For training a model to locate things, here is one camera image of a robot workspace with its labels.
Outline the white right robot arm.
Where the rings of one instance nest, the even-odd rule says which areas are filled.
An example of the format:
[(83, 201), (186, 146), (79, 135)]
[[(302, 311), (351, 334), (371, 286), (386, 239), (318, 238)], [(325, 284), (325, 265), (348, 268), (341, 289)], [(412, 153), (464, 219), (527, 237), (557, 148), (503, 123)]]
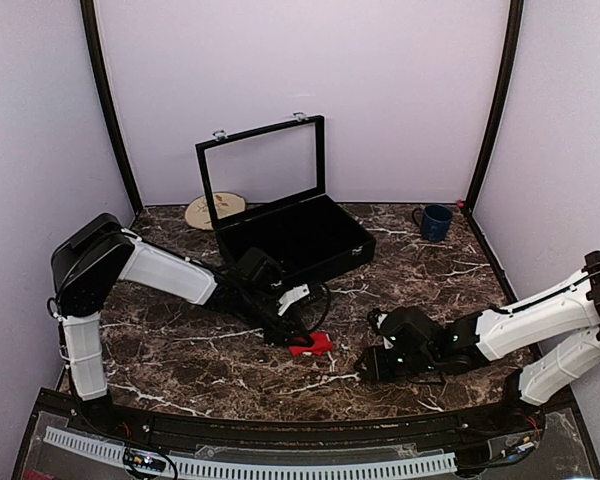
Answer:
[(600, 363), (600, 251), (587, 254), (582, 269), (539, 294), (446, 326), (416, 306), (374, 309), (367, 320), (383, 342), (366, 348), (354, 368), (374, 382), (429, 373), (461, 375), (563, 335), (548, 354), (507, 378), (503, 402), (491, 410), (490, 424), (510, 434), (527, 420), (529, 405), (545, 404)]

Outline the black compartment display box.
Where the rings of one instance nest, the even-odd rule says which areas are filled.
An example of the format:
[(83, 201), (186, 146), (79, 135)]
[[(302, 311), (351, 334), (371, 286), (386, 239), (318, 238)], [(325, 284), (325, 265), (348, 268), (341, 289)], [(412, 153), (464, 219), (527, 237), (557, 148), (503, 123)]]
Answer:
[[(294, 119), (196, 144), (201, 181), (222, 258), (257, 248), (289, 286), (324, 282), (370, 263), (376, 240), (326, 189), (326, 119)], [(243, 197), (246, 210), (218, 219), (213, 194)]]

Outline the red and white sock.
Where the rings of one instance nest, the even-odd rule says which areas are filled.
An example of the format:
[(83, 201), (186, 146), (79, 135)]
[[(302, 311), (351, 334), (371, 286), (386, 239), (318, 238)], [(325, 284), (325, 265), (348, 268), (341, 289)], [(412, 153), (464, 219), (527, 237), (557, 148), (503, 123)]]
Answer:
[(290, 346), (290, 353), (293, 356), (321, 356), (333, 351), (334, 345), (327, 333), (315, 332), (310, 335), (310, 338), (313, 340), (311, 346)]

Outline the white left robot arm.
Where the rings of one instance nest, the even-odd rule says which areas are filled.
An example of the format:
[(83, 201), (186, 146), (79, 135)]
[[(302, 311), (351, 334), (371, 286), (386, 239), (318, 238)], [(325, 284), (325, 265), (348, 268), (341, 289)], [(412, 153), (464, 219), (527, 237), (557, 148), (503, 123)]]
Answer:
[(251, 248), (232, 267), (213, 267), (175, 254), (124, 228), (109, 213), (98, 215), (51, 255), (55, 295), (48, 302), (60, 324), (60, 348), (73, 388), (86, 401), (83, 421), (100, 436), (121, 427), (109, 394), (100, 336), (101, 311), (119, 281), (148, 286), (261, 329), (266, 342), (312, 349), (321, 341), (296, 311), (312, 296), (329, 299), (324, 284), (283, 284), (281, 266)]

